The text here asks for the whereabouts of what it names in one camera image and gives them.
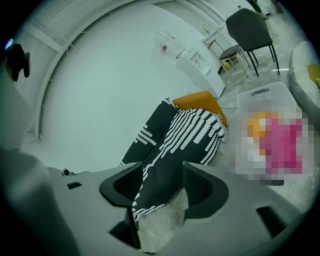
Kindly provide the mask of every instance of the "pixelated area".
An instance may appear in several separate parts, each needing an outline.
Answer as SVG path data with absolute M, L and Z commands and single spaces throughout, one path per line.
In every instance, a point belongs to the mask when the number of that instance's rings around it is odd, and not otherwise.
M 313 166 L 313 126 L 295 107 L 258 109 L 248 108 L 234 127 L 238 130 L 235 169 L 261 185 L 282 186 L 286 179 L 298 179 Z

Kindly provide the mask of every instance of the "pink object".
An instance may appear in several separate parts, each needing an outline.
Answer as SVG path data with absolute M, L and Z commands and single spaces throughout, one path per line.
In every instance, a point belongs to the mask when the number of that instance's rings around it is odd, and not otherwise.
M 279 124 L 277 118 L 271 118 L 266 122 L 266 136 L 259 140 L 260 149 L 265 150 L 266 173 L 277 174 L 278 168 L 284 168 L 286 173 L 302 174 L 302 157 L 296 150 L 297 138 L 302 136 L 302 120 Z

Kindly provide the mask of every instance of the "striped blanket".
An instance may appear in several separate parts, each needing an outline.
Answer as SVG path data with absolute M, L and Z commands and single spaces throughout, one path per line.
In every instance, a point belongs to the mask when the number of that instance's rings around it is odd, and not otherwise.
M 203 109 L 182 110 L 164 99 L 120 163 L 143 166 L 142 184 L 132 203 L 134 220 L 164 206 L 183 187 L 182 163 L 208 164 L 224 136 L 217 115 Z

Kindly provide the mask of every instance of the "plastic bottle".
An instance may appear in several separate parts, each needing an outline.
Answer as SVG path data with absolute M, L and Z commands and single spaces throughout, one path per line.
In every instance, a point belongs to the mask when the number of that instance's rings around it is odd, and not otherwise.
M 155 34 L 153 40 L 157 47 L 160 47 L 165 54 L 173 59 L 180 58 L 182 53 L 186 50 L 183 43 L 166 31 L 160 31 Z

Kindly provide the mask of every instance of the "dark gray chair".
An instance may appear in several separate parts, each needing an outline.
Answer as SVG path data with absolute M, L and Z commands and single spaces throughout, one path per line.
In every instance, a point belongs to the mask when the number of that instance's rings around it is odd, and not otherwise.
M 249 9 L 240 9 L 227 18 L 225 24 L 230 36 L 248 53 L 257 76 L 259 76 L 257 67 L 250 52 L 258 66 L 259 63 L 253 50 L 267 46 L 270 49 L 273 62 L 276 63 L 277 71 L 280 75 L 279 63 L 273 41 L 270 37 L 266 22 L 260 15 Z

